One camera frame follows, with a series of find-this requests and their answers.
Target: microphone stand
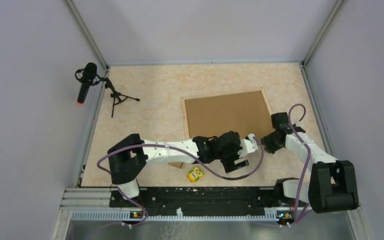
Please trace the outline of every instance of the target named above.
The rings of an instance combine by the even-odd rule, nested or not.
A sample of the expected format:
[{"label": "microphone stand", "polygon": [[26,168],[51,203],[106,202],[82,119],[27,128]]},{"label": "microphone stand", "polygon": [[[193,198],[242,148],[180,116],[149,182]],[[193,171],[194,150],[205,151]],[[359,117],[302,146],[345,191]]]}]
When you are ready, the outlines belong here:
[{"label": "microphone stand", "polygon": [[114,85],[113,83],[110,81],[110,79],[108,77],[99,77],[99,81],[100,82],[105,82],[105,85],[104,87],[106,89],[111,89],[112,93],[111,93],[111,98],[113,99],[112,100],[112,112],[111,112],[111,118],[113,118],[114,116],[114,107],[118,104],[121,104],[122,102],[126,101],[127,99],[133,99],[133,100],[136,100],[136,101],[140,101],[139,98],[134,98],[134,97],[131,97],[131,96],[127,96],[127,95],[124,95],[124,94],[121,94],[120,92],[116,91],[116,89],[114,88]]}]

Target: brown cardboard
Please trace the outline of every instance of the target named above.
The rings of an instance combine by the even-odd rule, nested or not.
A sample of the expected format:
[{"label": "brown cardboard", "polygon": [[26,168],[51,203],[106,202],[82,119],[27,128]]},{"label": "brown cardboard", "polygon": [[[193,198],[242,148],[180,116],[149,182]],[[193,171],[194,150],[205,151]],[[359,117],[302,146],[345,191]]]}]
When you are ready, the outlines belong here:
[{"label": "brown cardboard", "polygon": [[220,136],[229,131],[241,138],[253,133],[261,139],[274,131],[264,90],[184,98],[185,133]]},{"label": "brown cardboard", "polygon": [[168,165],[181,169],[183,166],[183,162],[169,162]]}]

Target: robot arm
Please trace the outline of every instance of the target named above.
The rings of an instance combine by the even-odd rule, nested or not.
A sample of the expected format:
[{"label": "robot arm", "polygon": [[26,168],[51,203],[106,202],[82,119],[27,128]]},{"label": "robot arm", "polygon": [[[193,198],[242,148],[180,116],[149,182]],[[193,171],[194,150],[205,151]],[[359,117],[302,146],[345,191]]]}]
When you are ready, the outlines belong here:
[{"label": "robot arm", "polygon": [[[318,147],[301,127],[294,125],[294,129],[304,141],[302,143],[291,130],[286,112],[273,114],[271,121],[275,131],[261,139],[267,152],[274,154],[285,147],[305,163],[308,151],[304,143],[311,150],[307,167],[311,172],[310,182],[302,184],[299,199],[310,203],[316,213],[356,209],[359,197],[353,164],[329,155]],[[281,197],[295,199],[298,185],[298,179],[279,179],[276,188],[278,193],[283,194]]]},{"label": "robot arm", "polygon": [[[191,156],[199,159],[204,164],[214,160],[220,160],[224,171],[230,173],[242,167],[248,166],[248,160],[235,163],[236,160],[247,154],[256,152],[259,148],[254,134],[249,134],[245,139],[240,139],[237,132],[227,132],[217,137],[197,136],[184,141],[158,142],[141,139],[139,134],[134,133],[126,137],[108,150],[108,154],[133,145],[163,145],[165,147],[138,147],[132,150],[119,152],[110,156],[109,170],[111,181],[117,185],[129,198],[139,195],[137,176],[147,164],[163,164],[172,162],[183,162],[196,164]],[[189,153],[186,155],[174,147]]]}]

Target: small plush toy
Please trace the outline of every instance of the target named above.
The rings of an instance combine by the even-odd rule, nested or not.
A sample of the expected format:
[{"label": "small plush toy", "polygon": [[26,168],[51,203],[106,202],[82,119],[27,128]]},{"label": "small plush toy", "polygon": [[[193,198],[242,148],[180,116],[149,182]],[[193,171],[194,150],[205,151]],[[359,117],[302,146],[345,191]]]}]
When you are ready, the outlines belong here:
[{"label": "small plush toy", "polygon": [[204,172],[201,170],[201,168],[199,166],[194,167],[187,174],[187,178],[189,179],[189,181],[191,183],[194,183],[194,182],[198,181],[203,176],[204,176]]}]

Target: beige marble surface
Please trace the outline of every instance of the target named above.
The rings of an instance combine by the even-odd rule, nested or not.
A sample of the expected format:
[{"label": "beige marble surface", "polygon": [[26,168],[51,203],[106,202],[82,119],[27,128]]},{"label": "beige marble surface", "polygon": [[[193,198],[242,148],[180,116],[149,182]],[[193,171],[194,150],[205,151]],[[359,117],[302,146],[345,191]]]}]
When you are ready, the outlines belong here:
[{"label": "beige marble surface", "polygon": [[[301,126],[323,147],[298,63],[116,66],[111,67],[109,78],[118,91],[141,101],[127,100],[117,105],[111,118],[111,91],[105,91],[83,175],[84,187],[111,185],[110,175],[98,169],[96,163],[110,147],[131,133],[154,141],[186,139],[182,97],[265,89],[273,113],[287,112],[295,103],[304,104],[307,115]],[[297,108],[292,114],[293,121],[301,114],[302,110]],[[212,162],[209,167],[225,176],[241,176],[254,169],[260,154],[260,151],[252,153],[247,158],[249,166],[229,174],[224,173],[220,161]],[[108,161],[102,165],[109,167]],[[280,178],[299,178],[302,167],[296,156],[281,149],[275,154],[265,152],[260,169],[242,180],[228,181],[204,171],[202,179],[190,183],[186,176],[193,166],[185,163],[182,169],[168,164],[148,164],[138,176],[138,182],[143,187],[273,186]]]}]

